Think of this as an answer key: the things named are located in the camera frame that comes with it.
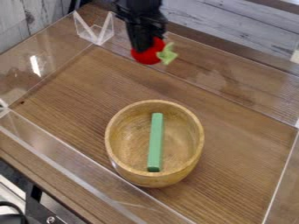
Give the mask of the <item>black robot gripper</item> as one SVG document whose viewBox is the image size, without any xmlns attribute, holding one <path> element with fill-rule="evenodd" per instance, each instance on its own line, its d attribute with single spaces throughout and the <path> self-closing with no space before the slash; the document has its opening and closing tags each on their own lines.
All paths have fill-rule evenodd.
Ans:
<svg viewBox="0 0 299 224">
<path fill-rule="evenodd" d="M 129 23 L 131 46 L 139 53 L 153 46 L 154 37 L 165 39 L 167 19 L 162 5 L 163 0 L 115 0 L 117 15 Z"/>
</svg>

